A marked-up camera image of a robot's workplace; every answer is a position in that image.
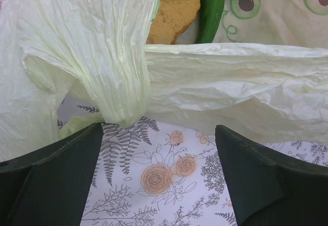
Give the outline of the light green plastic bag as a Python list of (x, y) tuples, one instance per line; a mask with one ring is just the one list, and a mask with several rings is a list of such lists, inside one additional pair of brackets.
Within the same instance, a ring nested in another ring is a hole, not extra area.
[(327, 144), (327, 13), (318, 0), (227, 0), (232, 40), (148, 45), (160, 0), (5, 0), (1, 160), (93, 122), (142, 116), (258, 142)]

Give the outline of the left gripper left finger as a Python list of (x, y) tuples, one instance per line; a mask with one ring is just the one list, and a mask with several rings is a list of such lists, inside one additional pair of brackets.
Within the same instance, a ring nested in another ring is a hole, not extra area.
[(1, 162), (1, 225), (79, 225), (102, 139), (92, 124)]

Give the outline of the bread slice front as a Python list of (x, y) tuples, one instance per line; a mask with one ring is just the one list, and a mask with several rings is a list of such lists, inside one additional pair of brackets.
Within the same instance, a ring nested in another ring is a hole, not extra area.
[(147, 44), (173, 45), (195, 20), (200, 0), (160, 0)]

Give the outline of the green toy cucumber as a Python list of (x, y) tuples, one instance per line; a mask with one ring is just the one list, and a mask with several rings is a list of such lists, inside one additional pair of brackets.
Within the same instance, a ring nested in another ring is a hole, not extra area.
[(200, 0), (198, 33), (195, 43), (212, 43), (224, 10), (225, 0)]

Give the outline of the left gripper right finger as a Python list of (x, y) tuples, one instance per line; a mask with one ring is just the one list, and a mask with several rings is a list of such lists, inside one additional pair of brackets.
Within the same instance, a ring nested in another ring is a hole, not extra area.
[(327, 225), (327, 168), (217, 125), (215, 140), (238, 225)]

